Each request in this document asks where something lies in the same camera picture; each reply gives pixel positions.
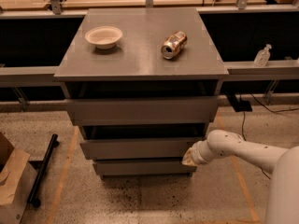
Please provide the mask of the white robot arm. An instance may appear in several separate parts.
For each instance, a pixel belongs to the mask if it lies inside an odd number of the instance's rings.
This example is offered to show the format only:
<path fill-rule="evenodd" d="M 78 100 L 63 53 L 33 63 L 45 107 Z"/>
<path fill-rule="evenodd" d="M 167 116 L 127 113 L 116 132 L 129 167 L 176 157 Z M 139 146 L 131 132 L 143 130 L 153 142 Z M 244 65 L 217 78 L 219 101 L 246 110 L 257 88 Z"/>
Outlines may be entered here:
<path fill-rule="evenodd" d="M 214 130 L 186 151 L 182 164 L 198 166 L 229 156 L 271 175 L 264 224 L 299 224 L 299 147 L 252 143 L 237 133 Z"/>

